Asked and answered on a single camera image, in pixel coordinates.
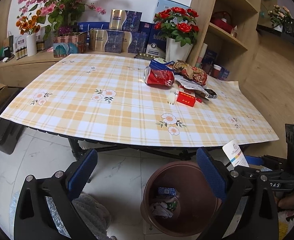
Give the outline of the right hand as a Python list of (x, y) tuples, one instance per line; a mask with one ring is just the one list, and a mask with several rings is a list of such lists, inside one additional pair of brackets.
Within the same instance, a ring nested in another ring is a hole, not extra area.
[(275, 202), (280, 209), (294, 209), (294, 193), (283, 198), (275, 196)]

